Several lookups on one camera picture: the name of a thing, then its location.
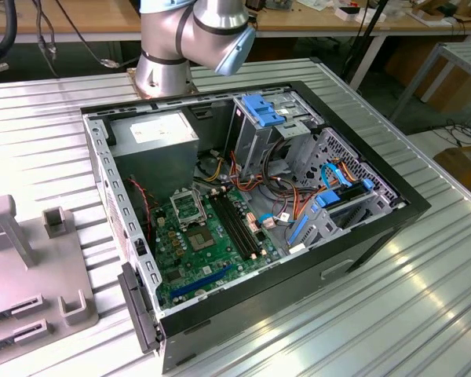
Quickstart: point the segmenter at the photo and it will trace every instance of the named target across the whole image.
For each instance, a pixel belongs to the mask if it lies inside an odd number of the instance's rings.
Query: metal bracket
[[[134,330],[140,343],[141,352],[149,353],[160,347],[161,335],[157,331],[153,310],[147,308],[140,290],[140,284],[130,263],[122,265],[118,275],[119,284],[126,300]]]

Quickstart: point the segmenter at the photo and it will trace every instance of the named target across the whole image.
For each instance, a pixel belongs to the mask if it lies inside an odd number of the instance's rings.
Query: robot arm
[[[189,60],[233,75],[255,38],[240,0],[143,0],[140,12],[136,84],[151,97],[189,92]]]

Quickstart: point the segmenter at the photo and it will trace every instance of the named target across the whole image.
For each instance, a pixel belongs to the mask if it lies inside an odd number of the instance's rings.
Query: cardboard box
[[[471,0],[460,0],[457,4],[457,12],[455,14],[459,16],[468,16],[471,12]]]
[[[471,192],[471,146],[445,149],[434,160]]]

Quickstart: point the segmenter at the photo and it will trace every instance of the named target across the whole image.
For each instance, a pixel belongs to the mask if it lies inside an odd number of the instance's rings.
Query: metal work surface
[[[444,57],[448,60],[447,67],[444,68],[444,71],[442,71],[440,75],[442,75],[445,71],[448,73],[455,65],[462,68],[471,75],[471,43],[437,43],[425,62],[415,74],[414,78],[411,80],[410,84],[408,84],[405,91],[403,91],[401,94],[394,111],[389,117],[391,122],[394,122],[397,116],[403,111],[412,94],[416,91],[422,80],[425,79],[428,72],[434,66],[439,57]],[[430,97],[431,96],[429,94],[425,93],[422,97],[422,100],[426,102]]]
[[[471,195],[321,64],[246,64],[229,78],[204,68],[193,74],[200,90],[304,81],[433,207],[348,278],[170,375],[471,375]],[[94,327],[1,365],[0,376],[159,375],[125,309],[78,112],[136,98],[126,75],[0,86],[0,191],[15,196],[18,220],[39,207],[74,211],[100,314]]]
[[[445,43],[440,54],[471,75],[471,43]]]

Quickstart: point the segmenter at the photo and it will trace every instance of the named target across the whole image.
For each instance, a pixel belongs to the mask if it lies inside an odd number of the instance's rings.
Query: ram slot
[[[241,258],[247,260],[252,254],[257,254],[258,245],[230,200],[226,196],[217,196],[210,198],[210,203]]]

